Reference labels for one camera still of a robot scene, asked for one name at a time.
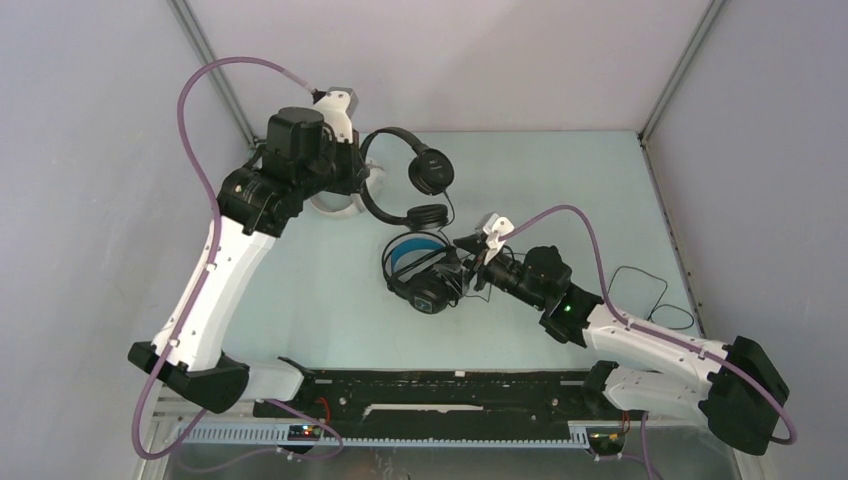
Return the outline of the white over-ear headphones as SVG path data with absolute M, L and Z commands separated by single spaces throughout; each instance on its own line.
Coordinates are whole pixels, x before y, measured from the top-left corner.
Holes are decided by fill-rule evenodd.
M 368 170 L 366 186 L 372 197 L 376 198 L 385 183 L 387 173 L 372 158 L 367 159 L 366 167 Z M 310 204 L 317 213 L 334 220 L 348 219 L 367 211 L 359 194 L 344 196 L 320 193 L 310 199 Z

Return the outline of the black headphones with blue cable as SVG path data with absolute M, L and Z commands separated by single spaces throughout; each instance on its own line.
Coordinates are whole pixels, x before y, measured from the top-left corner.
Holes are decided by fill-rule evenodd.
M 427 315 L 456 307 L 468 291 L 458 249 L 442 236 L 407 232 L 392 238 L 381 254 L 387 289 Z

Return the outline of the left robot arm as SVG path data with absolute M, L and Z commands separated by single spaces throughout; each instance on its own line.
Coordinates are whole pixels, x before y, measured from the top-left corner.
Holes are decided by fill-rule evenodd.
M 222 344 L 251 276 L 305 202 L 364 187 L 351 117 L 350 109 L 327 101 L 270 117 L 264 146 L 222 183 L 194 285 L 154 339 L 130 347 L 133 365 L 209 412 L 249 397 L 277 398 L 292 416 L 312 411 L 316 390 L 298 369 L 251 368 L 228 357 Z

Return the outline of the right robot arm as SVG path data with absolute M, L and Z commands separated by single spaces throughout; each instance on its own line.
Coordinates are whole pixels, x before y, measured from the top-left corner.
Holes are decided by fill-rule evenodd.
M 454 244 L 470 254 L 473 278 L 539 310 L 541 327 L 555 341 L 596 354 L 581 392 L 591 416 L 657 408 L 755 456 L 772 444 L 796 441 L 792 427 L 784 437 L 775 434 L 786 420 L 790 389 L 755 340 L 691 337 L 632 316 L 573 283 L 554 246 L 534 247 L 516 259 L 491 247 L 483 234 Z

